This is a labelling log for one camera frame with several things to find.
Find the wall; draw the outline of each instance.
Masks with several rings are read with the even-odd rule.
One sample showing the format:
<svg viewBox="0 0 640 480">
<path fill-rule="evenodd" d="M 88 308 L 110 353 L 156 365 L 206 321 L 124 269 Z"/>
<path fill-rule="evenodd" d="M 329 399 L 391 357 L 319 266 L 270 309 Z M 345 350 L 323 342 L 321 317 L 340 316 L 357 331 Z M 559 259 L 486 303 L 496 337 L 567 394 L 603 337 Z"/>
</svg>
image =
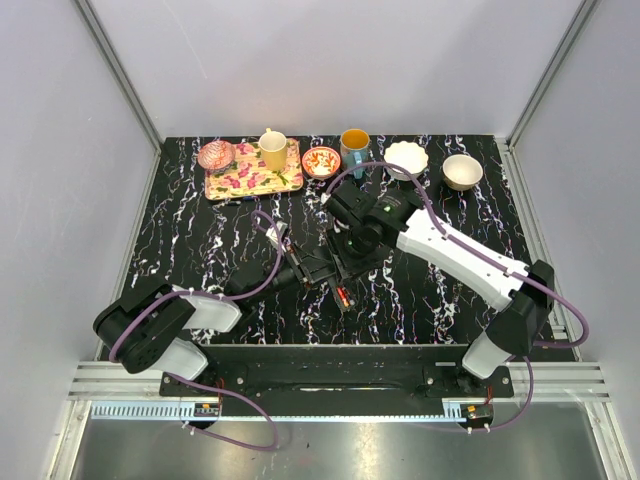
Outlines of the wall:
<svg viewBox="0 0 640 480">
<path fill-rule="evenodd" d="M 0 465 L 39 478 L 153 151 L 72 2 L 0 6 Z"/>
<path fill-rule="evenodd" d="M 640 458 L 640 4 L 602 2 L 517 153 L 567 297 L 592 326 L 632 456 Z"/>
<path fill-rule="evenodd" d="M 506 136 L 580 0 L 93 0 L 164 136 Z"/>
</svg>

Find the blue mug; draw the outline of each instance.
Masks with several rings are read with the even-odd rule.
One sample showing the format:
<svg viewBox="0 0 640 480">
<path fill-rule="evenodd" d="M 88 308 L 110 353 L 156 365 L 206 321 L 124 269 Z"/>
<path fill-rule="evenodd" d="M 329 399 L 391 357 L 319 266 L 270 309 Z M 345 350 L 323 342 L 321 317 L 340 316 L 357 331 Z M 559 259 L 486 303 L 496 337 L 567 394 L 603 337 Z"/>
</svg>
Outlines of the blue mug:
<svg viewBox="0 0 640 480">
<path fill-rule="evenodd" d="M 369 160 L 370 139 L 367 132 L 359 128 L 347 130 L 340 137 L 340 156 L 342 168 L 346 170 Z M 354 178 L 360 179 L 364 169 L 359 168 L 351 173 Z"/>
</svg>

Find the yellow mug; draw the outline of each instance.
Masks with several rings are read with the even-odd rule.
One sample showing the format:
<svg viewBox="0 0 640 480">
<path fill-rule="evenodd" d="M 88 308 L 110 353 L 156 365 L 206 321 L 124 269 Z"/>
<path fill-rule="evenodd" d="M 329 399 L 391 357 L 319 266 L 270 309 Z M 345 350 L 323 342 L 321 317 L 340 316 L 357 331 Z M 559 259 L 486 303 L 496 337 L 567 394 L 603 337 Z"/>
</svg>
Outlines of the yellow mug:
<svg viewBox="0 0 640 480">
<path fill-rule="evenodd" d="M 287 137 L 280 132 L 272 132 L 267 128 L 258 140 L 260 158 L 267 164 L 267 168 L 279 172 L 287 163 Z"/>
</svg>

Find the white bowl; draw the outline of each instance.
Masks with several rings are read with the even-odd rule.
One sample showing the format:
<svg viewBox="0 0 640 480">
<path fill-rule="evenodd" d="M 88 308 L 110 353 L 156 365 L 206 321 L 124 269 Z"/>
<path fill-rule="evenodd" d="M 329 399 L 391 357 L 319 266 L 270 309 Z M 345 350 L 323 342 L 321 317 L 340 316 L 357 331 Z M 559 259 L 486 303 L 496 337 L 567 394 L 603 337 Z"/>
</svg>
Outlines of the white bowl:
<svg viewBox="0 0 640 480">
<path fill-rule="evenodd" d="M 411 172 L 415 177 L 427 168 L 429 155 L 417 143 L 399 142 L 393 143 L 384 152 L 384 161 L 400 165 Z M 404 173 L 387 168 L 387 172 L 396 180 L 408 181 L 409 177 Z"/>
<path fill-rule="evenodd" d="M 451 155 L 442 164 L 442 173 L 450 188 L 464 192 L 482 180 L 484 170 L 480 162 L 469 155 Z"/>
</svg>

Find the bowl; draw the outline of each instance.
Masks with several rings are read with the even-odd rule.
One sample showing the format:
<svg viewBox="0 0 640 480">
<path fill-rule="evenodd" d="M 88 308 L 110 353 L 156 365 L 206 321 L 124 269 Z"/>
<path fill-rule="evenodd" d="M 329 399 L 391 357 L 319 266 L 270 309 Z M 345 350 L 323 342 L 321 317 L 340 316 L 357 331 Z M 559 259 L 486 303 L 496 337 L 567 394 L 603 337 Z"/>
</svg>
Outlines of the bowl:
<svg viewBox="0 0 640 480">
<path fill-rule="evenodd" d="M 340 168 L 340 155 L 329 147 L 311 148 L 302 156 L 302 168 L 311 178 L 326 180 Z"/>
<path fill-rule="evenodd" d="M 211 173 L 223 173 L 236 159 L 236 148 L 224 140 L 207 143 L 198 152 L 198 164 Z"/>
<path fill-rule="evenodd" d="M 427 155 L 424 148 L 417 143 L 403 141 L 393 143 L 386 149 L 384 152 L 384 161 L 404 167 L 409 170 L 413 176 L 417 177 L 427 168 L 429 155 Z M 396 180 L 403 182 L 410 180 L 406 174 L 397 172 L 391 168 L 387 168 L 387 172 L 389 172 L 391 178 L 395 178 Z"/>
<path fill-rule="evenodd" d="M 469 155 L 451 155 L 442 164 L 442 173 L 449 188 L 464 192 L 482 180 L 484 170 L 480 162 Z"/>
</svg>

